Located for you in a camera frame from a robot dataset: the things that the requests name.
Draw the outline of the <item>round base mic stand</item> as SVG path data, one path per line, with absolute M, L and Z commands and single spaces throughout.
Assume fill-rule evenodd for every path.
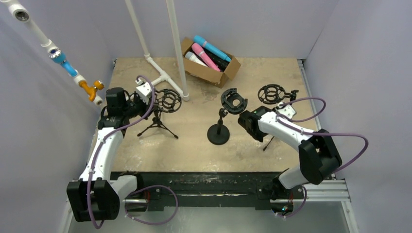
M 221 95 L 222 108 L 219 110 L 219 120 L 217 124 L 209 127 L 207 138 L 214 145 L 223 145 L 230 138 L 229 129 L 223 124 L 223 118 L 228 114 L 239 115 L 244 112 L 248 99 L 243 98 L 237 91 L 237 88 L 230 88 Z

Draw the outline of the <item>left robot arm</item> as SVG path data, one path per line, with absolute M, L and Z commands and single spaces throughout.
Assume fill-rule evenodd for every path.
M 121 87 L 108 89 L 106 106 L 98 121 L 97 141 L 92 155 L 77 181 L 67 185 L 67 196 L 78 222 L 114 220 L 120 203 L 137 189 L 137 177 L 125 175 L 110 181 L 112 165 L 130 120 L 147 118 L 154 107 L 153 88 L 144 84 L 129 94 Z

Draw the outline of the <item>cardboard box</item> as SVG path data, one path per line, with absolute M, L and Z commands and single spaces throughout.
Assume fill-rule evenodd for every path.
M 221 59 L 213 60 L 210 52 L 204 49 L 204 53 L 198 56 L 193 48 L 195 42 L 185 37 L 181 41 L 181 52 L 183 56 L 184 70 L 187 74 L 197 77 L 207 83 L 223 88 L 228 80 L 234 80 L 241 65 L 232 54 L 228 54 L 230 62 Z

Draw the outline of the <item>blue microphone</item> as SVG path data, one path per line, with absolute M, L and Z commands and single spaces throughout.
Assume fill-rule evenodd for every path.
M 223 51 L 221 51 L 220 49 L 218 49 L 214 45 L 210 44 L 203 37 L 201 37 L 199 35 L 195 35 L 194 38 L 193 38 L 193 41 L 195 43 L 199 44 L 201 47 L 207 49 L 212 54 L 214 54 L 217 57 L 221 58 L 222 60 L 227 61 L 227 62 L 231 62 L 231 58 L 226 53 L 224 53 Z

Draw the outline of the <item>tripod mic stand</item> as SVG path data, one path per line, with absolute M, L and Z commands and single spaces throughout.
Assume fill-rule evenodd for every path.
M 143 133 L 150 128 L 161 128 L 167 130 L 174 136 L 174 138 L 178 139 L 179 137 L 163 124 L 161 120 L 161 114 L 170 114 L 177 112 L 180 109 L 181 105 L 182 99 L 175 90 L 168 88 L 155 90 L 154 106 L 152 111 L 149 113 L 149 115 L 154 113 L 154 117 L 152 118 L 152 124 L 149 125 L 145 130 L 138 133 L 137 137 L 142 136 Z
M 267 84 L 258 91 L 258 99 L 263 106 L 258 107 L 253 111 L 257 115 L 257 132 L 256 141 L 263 142 L 268 135 L 280 139 L 287 145 L 296 149 L 299 145 L 298 135 L 295 131 L 289 128 L 292 125 L 292 119 L 285 119 L 274 111 L 274 108 L 280 102 L 283 105 L 291 104 L 291 101 L 296 100 L 298 90 L 287 92 L 278 84 Z

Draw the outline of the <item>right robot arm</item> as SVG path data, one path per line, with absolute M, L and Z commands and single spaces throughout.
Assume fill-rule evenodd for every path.
M 256 141 L 262 142 L 265 136 L 271 135 L 298 152 L 299 165 L 288 168 L 274 179 L 279 188 L 320 184 L 342 165 L 332 136 L 326 130 L 313 131 L 299 127 L 278 111 L 264 106 L 251 112 L 244 111 L 238 123 Z

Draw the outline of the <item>pink microphone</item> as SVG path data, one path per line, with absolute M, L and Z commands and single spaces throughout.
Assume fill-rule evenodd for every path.
M 191 45 L 191 48 L 209 68 L 220 72 L 220 69 L 212 62 L 209 56 L 205 53 L 203 47 L 201 47 L 198 43 L 193 43 Z

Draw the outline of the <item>black glitter microphone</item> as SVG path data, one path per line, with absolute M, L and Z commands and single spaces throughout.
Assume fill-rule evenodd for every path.
M 208 51 L 207 49 L 204 49 L 204 51 L 212 60 L 212 62 L 220 69 L 221 72 L 224 72 L 226 70 L 227 66 L 229 65 L 228 61 L 223 60 L 222 58 Z

